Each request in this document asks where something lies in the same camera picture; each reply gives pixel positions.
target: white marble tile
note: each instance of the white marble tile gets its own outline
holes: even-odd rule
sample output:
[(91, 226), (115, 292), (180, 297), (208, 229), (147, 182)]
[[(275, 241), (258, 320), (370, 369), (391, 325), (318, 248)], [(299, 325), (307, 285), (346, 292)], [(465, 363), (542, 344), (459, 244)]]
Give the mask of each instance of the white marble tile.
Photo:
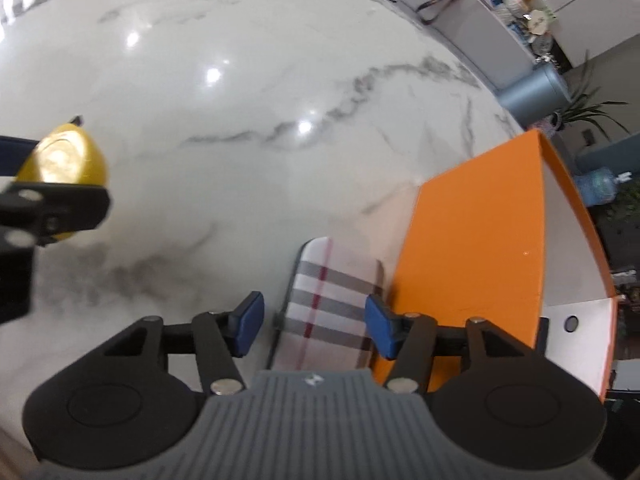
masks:
[(391, 277), (417, 185), (520, 131), (384, 0), (27, 1), (1, 20), (0, 131), (82, 114), (113, 209), (40, 251), (33, 312), (0, 327), (0, 424), (18, 436), (30, 390), (124, 326), (257, 289), (250, 378), (300, 245), (331, 235)]

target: metal screw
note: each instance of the metal screw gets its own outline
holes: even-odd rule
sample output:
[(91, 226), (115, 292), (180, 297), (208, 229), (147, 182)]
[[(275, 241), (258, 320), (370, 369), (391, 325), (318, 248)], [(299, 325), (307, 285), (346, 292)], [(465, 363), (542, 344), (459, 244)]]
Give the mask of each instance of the metal screw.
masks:
[(211, 391), (216, 395), (233, 395), (243, 389), (242, 383), (235, 379), (218, 379), (211, 383)]
[(12, 229), (4, 235), (4, 240), (18, 249), (28, 249), (36, 244), (36, 237), (27, 231)]
[(418, 389), (418, 383), (408, 377), (396, 377), (386, 384), (386, 388), (395, 394), (412, 394)]
[(18, 196), (25, 200), (31, 200), (32, 202), (39, 202), (44, 198), (42, 193), (39, 193), (34, 189), (21, 189), (18, 191)]

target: gray cylinder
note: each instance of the gray cylinder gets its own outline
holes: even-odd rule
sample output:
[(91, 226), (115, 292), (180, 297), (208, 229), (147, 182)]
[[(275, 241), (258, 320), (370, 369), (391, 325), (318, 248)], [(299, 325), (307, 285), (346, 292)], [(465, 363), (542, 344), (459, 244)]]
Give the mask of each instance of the gray cylinder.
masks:
[(531, 74), (498, 92), (497, 97), (523, 128), (564, 108), (571, 100), (564, 79), (551, 63), (539, 65)]

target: plaid fabric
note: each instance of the plaid fabric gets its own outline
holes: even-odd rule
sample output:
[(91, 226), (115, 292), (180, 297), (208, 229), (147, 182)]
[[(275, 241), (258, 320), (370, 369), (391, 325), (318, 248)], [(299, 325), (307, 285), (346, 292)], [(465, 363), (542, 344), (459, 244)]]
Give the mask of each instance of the plaid fabric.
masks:
[(364, 304), (382, 292), (382, 264), (315, 238), (302, 248), (277, 325), (274, 370), (353, 370), (369, 365)]

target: wall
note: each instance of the wall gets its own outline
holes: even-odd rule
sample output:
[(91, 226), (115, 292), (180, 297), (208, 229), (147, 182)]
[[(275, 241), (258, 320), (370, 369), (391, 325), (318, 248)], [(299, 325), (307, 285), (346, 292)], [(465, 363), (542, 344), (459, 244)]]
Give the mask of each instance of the wall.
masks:
[[(628, 106), (610, 106), (608, 111), (632, 133), (640, 132), (640, 34), (596, 56), (593, 62), (595, 70), (592, 85), (594, 88), (602, 87), (596, 95), (595, 102), (629, 102)], [(570, 88), (580, 81), (580, 70), (581, 67), (576, 67), (564, 75)], [(619, 126), (605, 118), (601, 119), (602, 127), (612, 140), (626, 137), (626, 133)], [(586, 128), (590, 128), (596, 135), (596, 144), (583, 149), (584, 139), (580, 133)], [(585, 150), (595, 150), (609, 143), (598, 129), (589, 123), (568, 126), (561, 132), (561, 138), (573, 155), (580, 150), (584, 153)]]

